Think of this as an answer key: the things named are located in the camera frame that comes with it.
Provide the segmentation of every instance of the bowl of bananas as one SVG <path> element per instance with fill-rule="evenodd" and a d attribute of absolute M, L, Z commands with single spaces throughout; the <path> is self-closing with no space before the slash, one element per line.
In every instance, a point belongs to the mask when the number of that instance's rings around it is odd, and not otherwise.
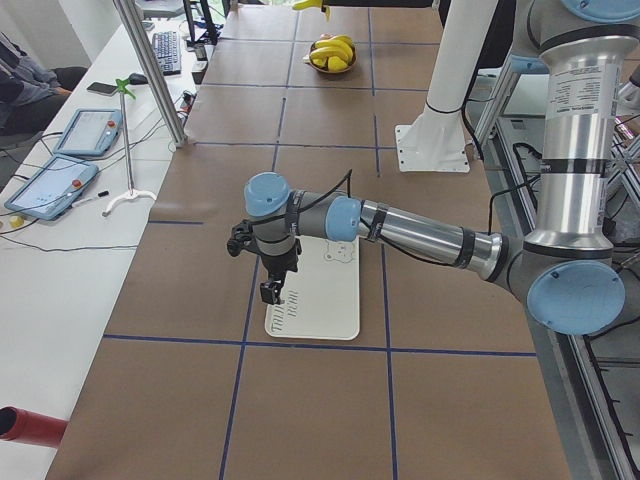
<path fill-rule="evenodd" d="M 322 73 L 343 73 L 356 63 L 356 47 L 348 35 L 322 35 L 303 59 Z"/>

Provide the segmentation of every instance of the blue joint cap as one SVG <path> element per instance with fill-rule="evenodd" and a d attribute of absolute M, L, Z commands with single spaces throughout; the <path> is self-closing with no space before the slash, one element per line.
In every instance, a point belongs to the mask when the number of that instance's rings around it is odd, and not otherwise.
<path fill-rule="evenodd" d="M 574 15 L 595 23 L 628 22 L 640 16 L 638 0 L 562 0 Z"/>
<path fill-rule="evenodd" d="M 277 212 L 289 198 L 287 180 L 273 172 L 259 173 L 244 186 L 245 209 L 252 217 Z"/>
<path fill-rule="evenodd" d="M 545 74 L 549 69 L 542 60 L 537 57 L 523 57 L 521 55 L 511 55 L 511 69 L 519 74 Z"/>
<path fill-rule="evenodd" d="M 359 200 L 349 197 L 336 198 L 329 205 L 324 223 L 327 238 L 334 242 L 352 242 L 358 235 L 360 210 Z"/>
<path fill-rule="evenodd" d="M 613 322 L 624 306 L 624 285 L 604 263 L 574 260 L 540 275 L 527 295 L 533 318 L 559 333 L 587 335 Z"/>

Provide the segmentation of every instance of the tablet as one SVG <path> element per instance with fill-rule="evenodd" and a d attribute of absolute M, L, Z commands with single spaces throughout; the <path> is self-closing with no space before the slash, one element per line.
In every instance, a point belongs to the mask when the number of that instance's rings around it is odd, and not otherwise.
<path fill-rule="evenodd" d="M 99 157 L 113 145 L 121 125 L 120 110 L 78 109 L 62 132 L 53 152 Z"/>
<path fill-rule="evenodd" d="M 32 217 L 53 220 L 71 206 L 97 173 L 98 167 L 91 163 L 54 154 L 4 206 Z"/>

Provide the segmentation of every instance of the red cylinder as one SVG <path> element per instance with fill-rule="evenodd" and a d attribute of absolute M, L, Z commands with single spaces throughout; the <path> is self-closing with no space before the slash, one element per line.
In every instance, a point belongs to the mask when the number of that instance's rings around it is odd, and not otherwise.
<path fill-rule="evenodd" d="M 0 440 L 58 448 L 67 421 L 15 407 L 0 409 Z"/>

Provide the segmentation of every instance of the computer keyboard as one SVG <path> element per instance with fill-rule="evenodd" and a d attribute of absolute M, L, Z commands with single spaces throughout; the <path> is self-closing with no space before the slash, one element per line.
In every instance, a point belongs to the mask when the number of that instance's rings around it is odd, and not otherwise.
<path fill-rule="evenodd" d="M 156 32 L 151 39 L 151 45 L 163 75 L 180 73 L 182 62 L 178 32 Z"/>

